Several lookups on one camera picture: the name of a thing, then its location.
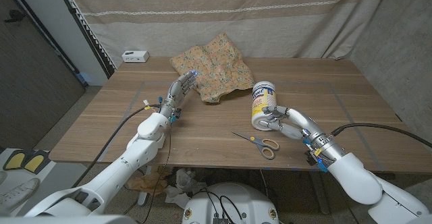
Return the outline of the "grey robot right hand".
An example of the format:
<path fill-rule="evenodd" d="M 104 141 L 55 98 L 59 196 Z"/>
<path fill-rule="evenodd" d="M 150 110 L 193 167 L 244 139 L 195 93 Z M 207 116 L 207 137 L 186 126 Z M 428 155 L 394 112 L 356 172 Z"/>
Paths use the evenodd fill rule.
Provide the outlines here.
<path fill-rule="evenodd" d="M 313 119 L 301 111 L 280 105 L 264 107 L 262 111 L 266 117 L 259 120 L 260 126 L 277 130 L 291 139 L 303 139 L 314 158 L 323 159 L 331 165 L 347 155 Z"/>

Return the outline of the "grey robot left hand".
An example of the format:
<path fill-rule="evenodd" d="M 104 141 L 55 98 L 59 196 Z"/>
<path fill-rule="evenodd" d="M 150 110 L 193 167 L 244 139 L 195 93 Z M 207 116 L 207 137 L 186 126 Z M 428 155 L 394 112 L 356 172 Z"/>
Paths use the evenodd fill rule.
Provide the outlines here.
<path fill-rule="evenodd" d="M 189 70 L 178 77 L 169 87 L 167 96 L 160 107 L 159 113 L 170 118 L 175 110 L 182 104 L 184 97 L 197 85 L 197 72 Z"/>

